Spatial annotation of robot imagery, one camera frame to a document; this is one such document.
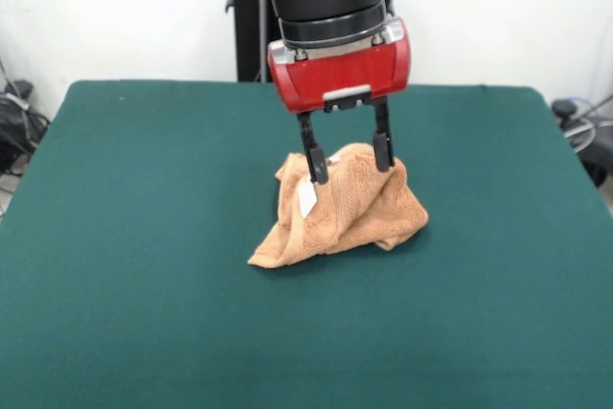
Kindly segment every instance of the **towel tag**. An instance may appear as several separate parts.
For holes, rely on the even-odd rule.
[[[317,204],[315,185],[306,176],[298,183],[298,204],[300,205],[300,214],[303,219],[308,216]]]

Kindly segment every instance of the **white wall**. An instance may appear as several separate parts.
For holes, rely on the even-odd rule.
[[[0,0],[0,53],[48,114],[79,79],[233,80],[225,0]],[[396,0],[413,82],[613,90],[613,0]]]

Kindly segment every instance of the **silver screw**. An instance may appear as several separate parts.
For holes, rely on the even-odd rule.
[[[308,58],[308,55],[305,50],[303,50],[302,48],[299,48],[298,50],[296,50],[296,60],[297,61],[304,61],[307,58]]]
[[[380,45],[383,43],[383,36],[380,33],[376,33],[373,37],[373,45]]]

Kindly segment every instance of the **green table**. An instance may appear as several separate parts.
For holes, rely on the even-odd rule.
[[[272,86],[75,84],[0,226],[0,407],[611,407],[613,221],[541,97],[390,110],[428,227],[266,271]],[[374,116],[314,124],[330,154]]]

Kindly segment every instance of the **orange towel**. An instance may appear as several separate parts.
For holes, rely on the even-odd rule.
[[[330,157],[328,168],[329,182],[315,185],[313,193],[307,159],[289,154],[275,175],[281,181],[279,221],[248,263],[277,268],[368,243],[389,251],[427,223],[398,159],[379,172],[373,147],[351,144]],[[309,192],[317,200],[312,208]]]

